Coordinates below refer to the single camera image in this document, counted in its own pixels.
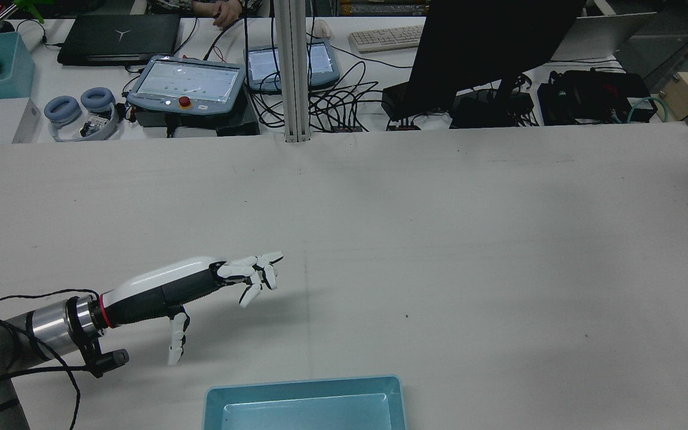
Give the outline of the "left robot hand white grey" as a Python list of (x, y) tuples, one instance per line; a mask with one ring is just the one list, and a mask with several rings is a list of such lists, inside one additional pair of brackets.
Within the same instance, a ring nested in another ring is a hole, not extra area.
[(237, 260), (193, 257), (136, 276), (99, 296), (99, 326), (115, 328), (167, 317), (170, 320), (167, 364), (177, 365), (183, 355), (184, 332), (189, 325), (184, 305), (227, 286), (245, 285), (238, 300), (244, 308), (264, 289), (276, 289), (275, 266), (283, 258), (282, 251)]

